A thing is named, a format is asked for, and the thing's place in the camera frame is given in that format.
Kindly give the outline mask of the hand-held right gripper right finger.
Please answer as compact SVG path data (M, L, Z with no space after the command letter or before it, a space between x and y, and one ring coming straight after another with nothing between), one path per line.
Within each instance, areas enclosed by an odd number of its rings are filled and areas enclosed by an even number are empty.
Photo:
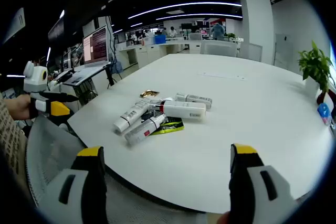
M290 185L248 145L230 147L229 223L283 223L298 203Z

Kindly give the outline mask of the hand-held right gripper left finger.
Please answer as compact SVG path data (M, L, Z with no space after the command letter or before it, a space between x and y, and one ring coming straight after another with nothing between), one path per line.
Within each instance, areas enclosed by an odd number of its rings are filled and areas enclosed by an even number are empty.
M51 223L107 223L105 171L102 146L81 150L47 186L43 215Z

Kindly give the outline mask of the person's left hand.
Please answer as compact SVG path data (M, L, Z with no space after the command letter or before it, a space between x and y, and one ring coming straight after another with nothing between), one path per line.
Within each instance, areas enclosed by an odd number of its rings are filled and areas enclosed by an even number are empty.
M10 114L14 120L30 119L30 95L22 94L18 97L11 99L12 105L10 106Z

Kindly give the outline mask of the person's right hand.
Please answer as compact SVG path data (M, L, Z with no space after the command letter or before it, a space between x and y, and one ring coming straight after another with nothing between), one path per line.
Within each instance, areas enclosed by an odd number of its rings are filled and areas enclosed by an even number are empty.
M222 214L218 220L217 220L217 224L229 224L229 214L230 212L225 212L224 214Z

